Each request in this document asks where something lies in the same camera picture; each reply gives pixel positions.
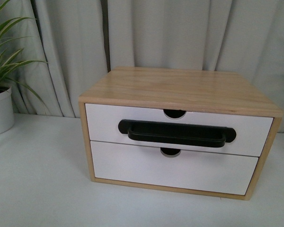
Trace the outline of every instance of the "white curtain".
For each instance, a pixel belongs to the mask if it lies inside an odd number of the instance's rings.
[[[78,96],[107,73],[100,0],[33,0],[41,29],[27,20],[17,32],[23,80],[50,115],[79,117]],[[29,0],[11,0],[8,16],[34,17]],[[284,0],[108,0],[111,68],[142,66],[235,71],[284,110]],[[25,90],[21,113],[44,114]],[[284,119],[280,128],[284,132]]]
[[[112,69],[235,71],[284,110],[284,0],[108,1],[108,12]]]
[[[44,100],[47,109],[29,91],[13,85],[15,112],[79,117],[78,97],[107,73],[99,1],[90,0],[11,0],[1,20],[12,17],[37,17],[19,23],[14,37],[23,48],[22,59],[39,59],[22,68],[17,77],[32,87]]]

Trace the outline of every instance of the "wooden storage box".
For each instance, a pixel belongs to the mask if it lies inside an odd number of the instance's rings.
[[[118,67],[79,97],[91,180],[249,200],[283,112],[232,72]]]

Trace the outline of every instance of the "white drawer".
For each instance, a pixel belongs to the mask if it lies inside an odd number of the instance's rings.
[[[94,141],[178,148],[254,157],[261,155],[273,120],[273,118],[270,117],[199,112],[186,112],[186,114],[179,119],[171,119],[160,109],[96,104],[86,104],[86,114],[89,137]],[[237,136],[233,142],[226,143],[221,148],[136,141],[120,133],[118,124],[123,119],[229,127],[236,131]]]
[[[91,141],[95,177],[244,195],[257,157],[182,150],[177,157],[160,148]]]

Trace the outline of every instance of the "plant pot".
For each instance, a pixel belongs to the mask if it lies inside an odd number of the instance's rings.
[[[11,103],[11,87],[0,93],[0,133],[14,125],[14,113]]]

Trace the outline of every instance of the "black handle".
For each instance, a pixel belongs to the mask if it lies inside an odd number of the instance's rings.
[[[132,140],[211,148],[221,148],[236,138],[234,129],[218,126],[121,120],[118,128]]]

